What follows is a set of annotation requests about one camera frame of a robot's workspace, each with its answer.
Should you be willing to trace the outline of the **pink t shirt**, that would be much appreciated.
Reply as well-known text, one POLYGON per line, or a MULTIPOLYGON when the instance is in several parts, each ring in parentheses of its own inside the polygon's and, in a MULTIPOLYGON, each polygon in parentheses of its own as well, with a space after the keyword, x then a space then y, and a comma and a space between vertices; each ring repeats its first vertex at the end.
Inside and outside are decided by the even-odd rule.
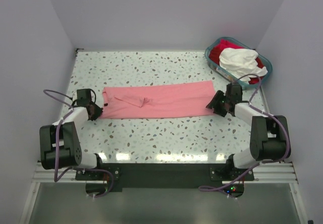
POLYGON ((105 87, 101 119, 162 119, 212 115, 211 81, 139 87, 105 87))

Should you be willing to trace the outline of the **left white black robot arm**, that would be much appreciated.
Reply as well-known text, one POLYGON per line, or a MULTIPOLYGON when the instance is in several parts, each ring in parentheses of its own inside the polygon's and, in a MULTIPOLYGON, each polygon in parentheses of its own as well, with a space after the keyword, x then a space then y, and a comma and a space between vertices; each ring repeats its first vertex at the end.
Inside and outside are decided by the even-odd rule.
POLYGON ((101 179, 104 167, 99 164, 98 155, 82 152, 78 134, 86 122, 97 120, 102 111, 92 89, 77 90, 66 115, 39 130, 42 167, 46 170, 79 167, 87 169, 92 179, 101 179))

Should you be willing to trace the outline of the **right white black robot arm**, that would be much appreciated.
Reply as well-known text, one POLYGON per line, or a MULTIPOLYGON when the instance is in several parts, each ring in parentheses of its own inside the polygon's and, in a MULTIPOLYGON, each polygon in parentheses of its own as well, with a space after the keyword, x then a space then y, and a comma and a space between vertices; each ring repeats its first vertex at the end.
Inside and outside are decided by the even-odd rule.
POLYGON ((291 154, 287 119, 261 111, 242 96, 242 87, 230 83, 226 92, 217 91, 206 106, 216 115, 225 117, 230 113, 251 126, 249 148, 226 160, 225 175, 230 180, 238 179, 243 169, 285 160, 291 154))

